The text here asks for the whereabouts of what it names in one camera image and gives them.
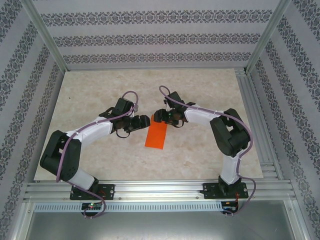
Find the orange paper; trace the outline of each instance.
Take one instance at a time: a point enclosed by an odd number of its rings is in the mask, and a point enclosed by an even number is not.
[[[167,124],[165,122],[155,122],[154,116],[151,116],[148,134],[145,140],[145,147],[164,149],[167,132]]]

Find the ventilation slots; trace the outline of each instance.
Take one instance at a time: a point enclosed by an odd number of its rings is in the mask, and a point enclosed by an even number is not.
[[[75,203],[37,203],[35,213],[75,213],[81,212],[81,202]],[[106,212],[205,212],[220,211],[220,201],[202,202],[108,202]]]

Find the mounting plate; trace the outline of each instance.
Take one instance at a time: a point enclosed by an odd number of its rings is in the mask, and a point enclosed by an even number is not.
[[[98,184],[98,191],[96,194],[102,197],[104,200],[113,200],[115,195],[115,185],[114,184]],[[70,200],[99,200],[99,199],[73,186],[71,188]]]
[[[227,195],[222,193],[217,182],[206,182],[202,186],[203,190],[200,193],[204,195],[204,199],[235,199],[236,193],[239,194],[239,199],[247,199],[249,197],[247,185],[244,182],[239,183]]]

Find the wall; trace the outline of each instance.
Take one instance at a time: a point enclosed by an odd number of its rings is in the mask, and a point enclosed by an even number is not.
[[[283,175],[320,239],[320,1],[293,0],[251,73]]]
[[[70,70],[245,67],[279,0],[35,0]]]
[[[0,240],[32,182],[63,74],[18,0],[0,0]]]

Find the marble tabletop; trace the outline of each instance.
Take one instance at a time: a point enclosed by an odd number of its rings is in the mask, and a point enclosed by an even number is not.
[[[248,118],[233,69],[157,69],[66,72],[54,109],[45,145],[50,135],[79,128],[109,107],[129,90],[139,95],[138,115],[164,108],[159,85],[177,91],[187,102],[225,111],[234,108],[248,125]],[[127,99],[134,101],[133,94]],[[164,148],[145,147],[148,129],[132,132],[126,139],[112,134],[81,151],[80,167],[99,180],[197,180],[217,179],[223,163],[211,129],[194,123],[182,128],[168,126]],[[256,149],[243,157],[240,173],[262,178]],[[38,167],[34,180],[54,180]]]

